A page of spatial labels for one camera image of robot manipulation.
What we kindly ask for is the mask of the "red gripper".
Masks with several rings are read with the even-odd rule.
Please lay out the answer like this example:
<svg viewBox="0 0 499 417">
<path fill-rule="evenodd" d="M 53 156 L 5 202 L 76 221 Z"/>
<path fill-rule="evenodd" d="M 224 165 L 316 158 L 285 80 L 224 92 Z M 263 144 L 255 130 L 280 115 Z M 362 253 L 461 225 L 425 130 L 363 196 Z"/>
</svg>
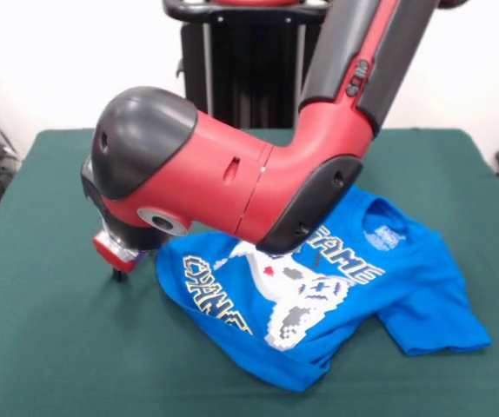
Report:
<svg viewBox="0 0 499 417">
<path fill-rule="evenodd" d="M 92 238 L 92 243 L 97 253 L 113 267 L 114 281 L 125 281 L 126 274 L 131 273 L 146 256 L 145 252 L 128 247 L 106 230 L 100 230 Z"/>
</svg>

